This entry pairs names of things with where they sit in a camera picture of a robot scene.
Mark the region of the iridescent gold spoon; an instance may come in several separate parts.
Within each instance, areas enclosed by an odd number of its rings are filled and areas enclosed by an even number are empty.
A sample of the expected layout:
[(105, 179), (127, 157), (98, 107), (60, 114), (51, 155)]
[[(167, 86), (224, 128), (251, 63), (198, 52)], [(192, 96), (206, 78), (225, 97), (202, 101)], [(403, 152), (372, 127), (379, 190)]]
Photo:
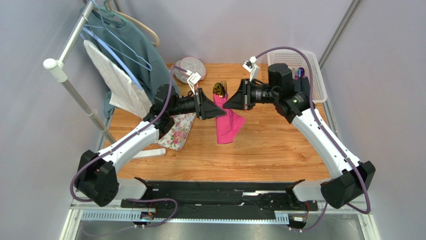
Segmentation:
[(213, 90), (212, 90), (213, 94), (222, 98), (221, 94), (222, 94), (222, 85), (220, 82), (217, 82), (214, 84), (213, 86)]

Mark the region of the iridescent fork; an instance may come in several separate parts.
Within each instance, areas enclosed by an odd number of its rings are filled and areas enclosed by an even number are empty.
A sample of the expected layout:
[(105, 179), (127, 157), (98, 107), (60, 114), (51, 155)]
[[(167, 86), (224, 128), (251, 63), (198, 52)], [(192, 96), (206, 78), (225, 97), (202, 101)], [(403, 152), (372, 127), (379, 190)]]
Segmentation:
[(226, 80), (221, 80), (220, 84), (222, 85), (221, 97), (225, 98), (228, 95), (227, 81)]

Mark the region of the magenta paper napkin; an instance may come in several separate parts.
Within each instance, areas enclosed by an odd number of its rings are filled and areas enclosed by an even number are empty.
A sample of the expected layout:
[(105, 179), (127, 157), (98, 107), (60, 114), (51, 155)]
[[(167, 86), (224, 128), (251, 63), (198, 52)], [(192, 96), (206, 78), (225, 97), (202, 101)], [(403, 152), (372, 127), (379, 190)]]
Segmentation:
[(215, 118), (216, 122), (216, 140), (218, 144), (230, 144), (234, 141), (238, 132), (242, 129), (246, 119), (231, 109), (223, 109), (228, 96), (221, 98), (219, 95), (213, 95), (214, 104), (226, 112), (226, 115)]

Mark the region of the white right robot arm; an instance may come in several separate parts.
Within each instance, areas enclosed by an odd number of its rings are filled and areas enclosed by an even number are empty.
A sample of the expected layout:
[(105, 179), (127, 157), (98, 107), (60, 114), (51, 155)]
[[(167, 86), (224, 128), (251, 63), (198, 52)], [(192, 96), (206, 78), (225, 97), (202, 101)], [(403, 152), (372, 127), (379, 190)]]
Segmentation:
[(366, 192), (376, 172), (362, 162), (330, 132), (309, 99), (309, 89), (295, 90), (293, 73), (285, 63), (268, 67), (268, 83), (242, 79), (237, 92), (223, 105), (225, 109), (252, 110), (256, 104), (273, 104), (275, 110), (299, 130), (325, 163), (330, 179), (295, 182), (286, 191), (300, 202), (325, 201), (339, 209)]

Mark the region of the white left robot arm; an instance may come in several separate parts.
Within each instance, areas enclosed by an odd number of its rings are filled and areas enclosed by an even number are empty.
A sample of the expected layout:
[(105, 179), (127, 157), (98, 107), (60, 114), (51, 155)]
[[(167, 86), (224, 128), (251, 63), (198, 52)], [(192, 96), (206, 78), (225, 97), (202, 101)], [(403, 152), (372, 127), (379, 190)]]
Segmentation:
[(70, 183), (71, 196), (79, 202), (108, 205), (119, 192), (117, 174), (147, 146), (163, 138), (175, 125), (174, 116), (195, 113), (201, 120), (226, 115), (201, 88), (186, 97), (171, 84), (157, 89), (154, 103), (139, 125), (117, 142), (98, 152), (87, 150), (80, 157), (78, 171)]

